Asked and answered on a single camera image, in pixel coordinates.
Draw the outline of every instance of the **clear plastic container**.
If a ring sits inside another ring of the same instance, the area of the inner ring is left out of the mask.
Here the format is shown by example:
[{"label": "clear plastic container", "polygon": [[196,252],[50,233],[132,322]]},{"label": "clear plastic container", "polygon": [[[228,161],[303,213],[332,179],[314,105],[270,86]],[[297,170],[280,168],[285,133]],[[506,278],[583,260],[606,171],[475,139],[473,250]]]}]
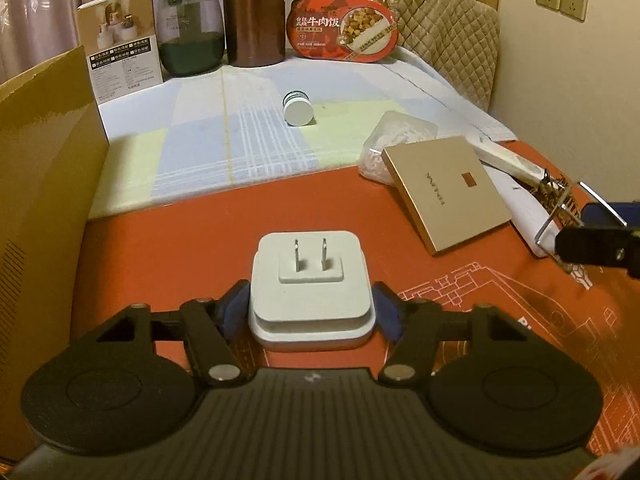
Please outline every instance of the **clear plastic container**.
[{"label": "clear plastic container", "polygon": [[433,140],[437,135],[436,124],[392,110],[385,112],[362,147],[358,171],[366,178],[392,186],[394,181],[382,160],[382,150],[396,144]]},{"label": "clear plastic container", "polygon": [[219,0],[159,0],[160,61],[172,75],[194,75],[217,67],[225,52]]}]

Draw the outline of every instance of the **white plug base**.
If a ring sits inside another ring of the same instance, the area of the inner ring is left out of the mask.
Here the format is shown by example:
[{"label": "white plug base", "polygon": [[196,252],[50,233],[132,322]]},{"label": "white plug base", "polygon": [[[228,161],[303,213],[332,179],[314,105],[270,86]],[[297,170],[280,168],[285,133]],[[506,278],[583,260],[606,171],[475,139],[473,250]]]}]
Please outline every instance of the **white plug base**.
[{"label": "white plug base", "polygon": [[263,347],[356,348],[369,338],[375,323],[369,273],[356,235],[272,233],[260,240],[251,279],[249,327]]}]

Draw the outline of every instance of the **brown metallic canister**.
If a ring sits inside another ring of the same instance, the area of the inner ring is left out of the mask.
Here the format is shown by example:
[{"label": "brown metallic canister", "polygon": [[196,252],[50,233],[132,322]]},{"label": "brown metallic canister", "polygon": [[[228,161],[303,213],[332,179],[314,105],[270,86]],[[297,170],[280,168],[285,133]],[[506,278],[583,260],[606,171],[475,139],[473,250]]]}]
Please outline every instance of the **brown metallic canister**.
[{"label": "brown metallic canister", "polygon": [[284,60],[284,0],[224,0],[224,7],[229,64],[252,67]]}]

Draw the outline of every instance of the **chair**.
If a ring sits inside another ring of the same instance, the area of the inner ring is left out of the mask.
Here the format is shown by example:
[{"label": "chair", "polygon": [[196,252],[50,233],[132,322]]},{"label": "chair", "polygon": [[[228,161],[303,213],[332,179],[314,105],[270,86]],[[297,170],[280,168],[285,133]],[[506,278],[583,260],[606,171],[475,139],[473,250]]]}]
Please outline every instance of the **chair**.
[{"label": "chair", "polygon": [[498,12],[476,0],[377,1],[398,22],[398,45],[415,52],[460,95],[487,111],[498,57]]}]

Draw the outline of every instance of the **white bottle cap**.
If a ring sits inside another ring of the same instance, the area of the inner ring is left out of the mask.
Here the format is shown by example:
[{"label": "white bottle cap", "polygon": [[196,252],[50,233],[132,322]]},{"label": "white bottle cap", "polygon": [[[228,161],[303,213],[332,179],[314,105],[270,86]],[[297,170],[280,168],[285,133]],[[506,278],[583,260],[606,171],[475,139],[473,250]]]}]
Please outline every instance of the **white bottle cap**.
[{"label": "white bottle cap", "polygon": [[291,126],[305,126],[314,118],[314,108],[309,97],[299,90],[289,92],[282,101],[284,119]]}]

